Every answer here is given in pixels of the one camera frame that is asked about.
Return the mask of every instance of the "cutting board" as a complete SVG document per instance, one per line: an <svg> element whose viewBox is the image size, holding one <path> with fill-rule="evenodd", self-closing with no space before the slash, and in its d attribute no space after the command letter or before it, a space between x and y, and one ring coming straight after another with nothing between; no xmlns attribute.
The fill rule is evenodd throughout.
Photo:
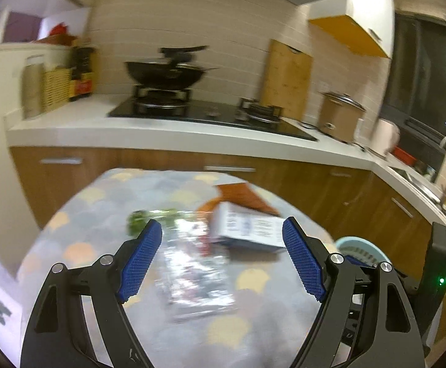
<svg viewBox="0 0 446 368"><path fill-rule="evenodd" d="M281 116L302 120L308 99L313 57L271 40L260 103L283 108Z"/></svg>

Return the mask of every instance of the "tablecloth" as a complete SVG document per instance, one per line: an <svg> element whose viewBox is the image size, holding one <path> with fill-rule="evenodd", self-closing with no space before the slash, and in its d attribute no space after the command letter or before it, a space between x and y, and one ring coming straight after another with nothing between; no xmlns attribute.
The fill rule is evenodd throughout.
<svg viewBox="0 0 446 368"><path fill-rule="evenodd" d="M40 233L18 271L22 289L22 337L35 299L51 266L92 264L130 239L126 218L134 210L196 210L217 197L214 185L242 182L227 174L113 169L69 200ZM289 203L251 185L282 217L294 216L303 230L333 250L328 233ZM319 303L306 293L286 251L229 252L226 267L235 310L173 321L155 286L152 265L139 293L124 309L148 357L158 368L287 368L311 327ZM110 364L91 299L83 298L92 344Z"/></svg>

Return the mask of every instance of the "blue gripper pad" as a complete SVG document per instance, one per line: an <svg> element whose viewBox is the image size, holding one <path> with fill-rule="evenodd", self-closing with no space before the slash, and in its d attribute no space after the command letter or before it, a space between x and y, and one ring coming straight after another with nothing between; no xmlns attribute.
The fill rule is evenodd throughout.
<svg viewBox="0 0 446 368"><path fill-rule="evenodd" d="M322 268L318 265L290 218L287 218L283 223L283 241L306 291L322 302L325 296Z"/></svg>
<svg viewBox="0 0 446 368"><path fill-rule="evenodd" d="M141 283L160 247L160 243L161 225L158 221L153 220L152 225L146 228L143 240L138 244L122 270L121 287L117 292L117 297L121 303L125 303L129 297L139 292Z"/></svg>

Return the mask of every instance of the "transparent plastic package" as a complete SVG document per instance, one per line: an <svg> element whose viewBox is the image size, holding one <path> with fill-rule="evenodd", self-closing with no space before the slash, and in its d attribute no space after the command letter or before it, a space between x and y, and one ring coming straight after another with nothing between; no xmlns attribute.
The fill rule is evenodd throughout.
<svg viewBox="0 0 446 368"><path fill-rule="evenodd" d="M224 248L209 243L207 213L178 212L173 227L163 228L157 285L176 322L234 308Z"/></svg>

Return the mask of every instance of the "sink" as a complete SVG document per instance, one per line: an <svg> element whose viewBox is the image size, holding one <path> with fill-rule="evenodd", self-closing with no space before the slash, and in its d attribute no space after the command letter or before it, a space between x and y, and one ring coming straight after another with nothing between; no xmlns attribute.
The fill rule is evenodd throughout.
<svg viewBox="0 0 446 368"><path fill-rule="evenodd" d="M388 166L388 168L392 169L403 179L405 179L410 185L412 185L416 190L418 190L424 198L426 198L429 202L431 202L435 206L435 208L438 209L446 217L446 210L442 206L440 206L440 199L434 194L433 191L431 191L418 179L407 173L404 169L399 169L398 167L393 167L393 166Z"/></svg>

